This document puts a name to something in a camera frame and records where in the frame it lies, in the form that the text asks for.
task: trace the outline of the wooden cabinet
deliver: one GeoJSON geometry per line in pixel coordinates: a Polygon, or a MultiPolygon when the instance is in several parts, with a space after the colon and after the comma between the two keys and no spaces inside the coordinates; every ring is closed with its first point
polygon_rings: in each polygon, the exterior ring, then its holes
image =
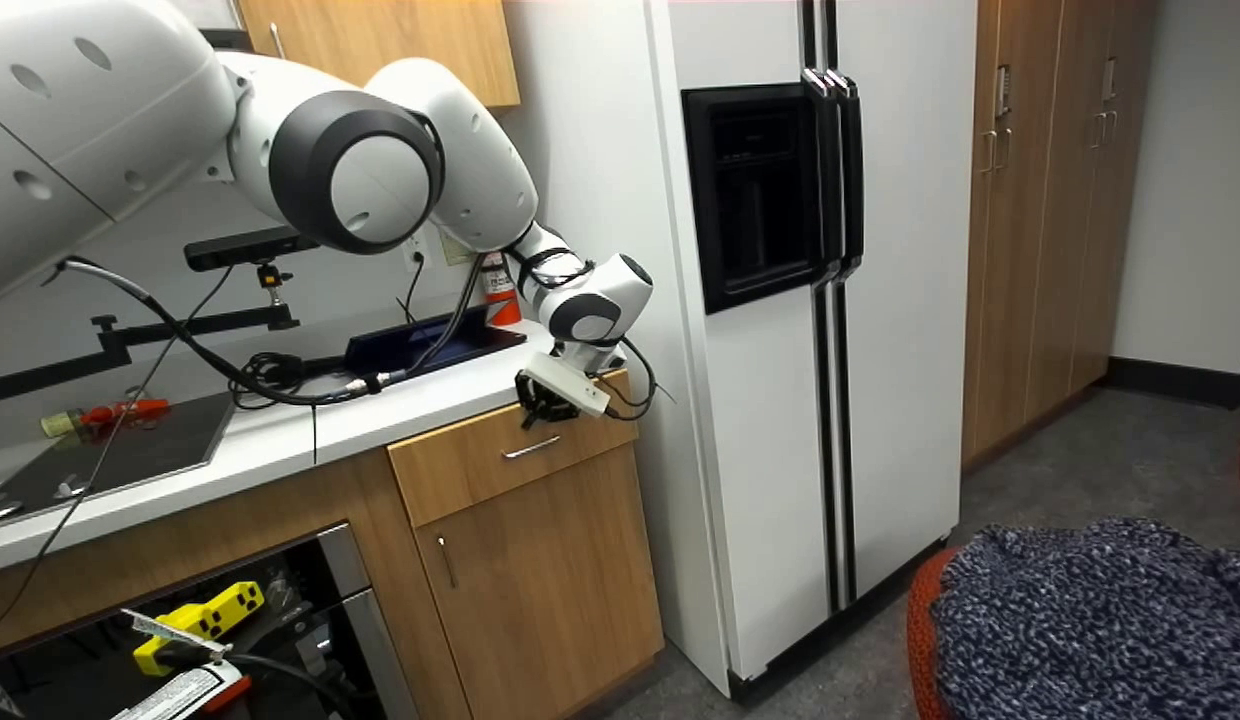
{"type": "Polygon", "coordinates": [[[505,408],[391,449],[473,714],[572,714],[654,659],[631,441],[505,408]]]}
{"type": "Polygon", "coordinates": [[[1156,0],[978,0],[965,461],[1103,377],[1156,0]]]}
{"type": "Polygon", "coordinates": [[[521,104],[499,0],[236,0],[254,52],[362,84],[399,54],[446,63],[488,107],[521,104]]]}
{"type": "Polygon", "coordinates": [[[349,524],[420,714],[572,714],[663,649],[635,428],[521,428],[521,408],[420,431],[214,504],[50,551],[0,649],[349,524]]]}
{"type": "Polygon", "coordinates": [[[382,452],[324,464],[214,504],[165,516],[81,547],[50,551],[25,585],[25,562],[0,571],[0,649],[111,616],[182,581],[258,558],[318,526],[349,524],[381,599],[394,659],[420,714],[468,714],[446,636],[399,510],[382,452]]]}

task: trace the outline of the refrigerator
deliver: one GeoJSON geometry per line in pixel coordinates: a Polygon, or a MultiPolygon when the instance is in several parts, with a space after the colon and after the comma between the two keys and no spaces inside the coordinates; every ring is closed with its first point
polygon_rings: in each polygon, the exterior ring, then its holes
{"type": "Polygon", "coordinates": [[[666,6],[705,290],[719,623],[738,696],[949,535],[956,466],[937,464],[949,491],[908,494],[922,478],[876,472],[890,449],[861,434],[876,431],[881,398],[868,396],[876,351],[854,348],[852,325],[897,299],[861,288],[876,234],[863,233],[861,77],[839,63],[839,13],[854,6],[666,6]]]}
{"type": "MultiPolygon", "coordinates": [[[[499,118],[547,225],[581,253],[631,253],[654,280],[631,341],[661,372],[639,476],[666,643],[725,696],[747,696],[960,516],[974,0],[505,6],[522,107],[499,118]],[[732,288],[710,296],[687,90],[811,97],[804,66],[861,97],[861,116],[825,107],[839,162],[789,172],[825,172],[825,186],[775,183],[835,195],[835,210],[792,214],[825,229],[825,247],[785,247],[775,272],[734,254],[719,263],[732,288]],[[854,118],[863,176],[848,162],[854,118]]],[[[725,137],[747,148],[734,161],[767,162],[775,131],[725,137]]],[[[778,137],[785,153],[816,142],[778,137]]]]}

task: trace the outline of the kitchen counter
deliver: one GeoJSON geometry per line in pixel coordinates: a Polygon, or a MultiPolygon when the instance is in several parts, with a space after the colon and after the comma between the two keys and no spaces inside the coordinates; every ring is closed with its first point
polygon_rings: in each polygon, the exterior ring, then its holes
{"type": "MultiPolygon", "coordinates": [[[[258,482],[286,478],[305,466],[332,464],[391,441],[462,418],[473,412],[513,403],[513,377],[547,348],[541,328],[522,345],[475,357],[420,378],[382,389],[350,403],[236,412],[209,464],[92,491],[81,501],[50,551],[87,542],[195,504],[211,504],[258,482]]],[[[68,504],[27,510],[0,524],[0,569],[25,562],[50,535],[68,504]]]]}

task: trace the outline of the red chair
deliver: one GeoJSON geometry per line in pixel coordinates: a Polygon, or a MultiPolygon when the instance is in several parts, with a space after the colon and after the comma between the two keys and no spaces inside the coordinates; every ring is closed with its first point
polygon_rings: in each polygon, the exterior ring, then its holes
{"type": "Polygon", "coordinates": [[[956,547],[940,547],[927,554],[908,585],[908,679],[920,720],[945,720],[940,688],[937,688],[937,623],[931,605],[940,597],[940,581],[956,547]]]}
{"type": "Polygon", "coordinates": [[[945,699],[937,685],[937,623],[931,605],[940,597],[945,569],[960,547],[927,554],[908,585],[908,679],[920,720],[945,720],[945,699]]]}

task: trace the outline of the yellow tool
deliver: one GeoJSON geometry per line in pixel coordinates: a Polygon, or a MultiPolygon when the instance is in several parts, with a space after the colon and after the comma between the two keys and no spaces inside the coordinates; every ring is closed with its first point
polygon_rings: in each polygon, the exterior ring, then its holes
{"type": "MultiPolygon", "coordinates": [[[[263,588],[254,581],[236,581],[225,591],[214,591],[205,605],[180,605],[166,616],[157,616],[166,627],[225,640],[240,619],[254,616],[263,609],[263,588]]],[[[144,676],[171,676],[166,663],[159,663],[159,649],[166,640],[149,636],[138,649],[131,649],[131,659],[144,676]]]]}

